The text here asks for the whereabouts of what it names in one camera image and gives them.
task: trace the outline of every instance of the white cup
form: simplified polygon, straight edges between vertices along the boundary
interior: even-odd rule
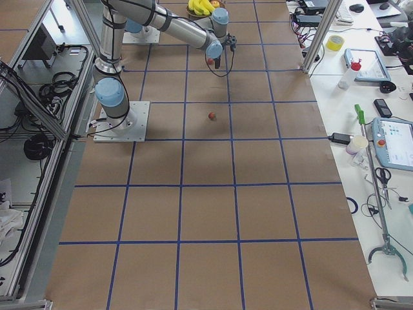
[[[346,147],[346,152],[350,155],[355,155],[359,151],[365,149],[368,145],[368,140],[363,136],[354,136]]]

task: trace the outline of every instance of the green handle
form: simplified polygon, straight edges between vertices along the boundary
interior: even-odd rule
[[[364,119],[364,111],[361,109],[360,105],[354,105],[354,108],[355,108],[356,113],[357,113],[357,118],[359,120],[359,124],[360,125],[365,125],[366,121]]]

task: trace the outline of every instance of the tape roll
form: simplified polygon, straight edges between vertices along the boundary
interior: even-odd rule
[[[329,50],[335,50],[338,51],[344,44],[344,39],[340,36],[330,36],[327,43],[326,47]]]

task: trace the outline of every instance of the bunch of bananas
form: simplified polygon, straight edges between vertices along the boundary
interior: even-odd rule
[[[198,16],[209,16],[216,9],[209,0],[189,0],[188,8]]]

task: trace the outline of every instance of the black mouse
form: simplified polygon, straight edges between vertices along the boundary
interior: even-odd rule
[[[349,9],[350,11],[353,11],[355,13],[362,13],[362,11],[364,11],[364,5],[362,5],[361,3],[358,3],[356,5],[350,5]]]
[[[379,6],[380,10],[386,10],[389,7],[389,3],[388,2],[384,2]]]

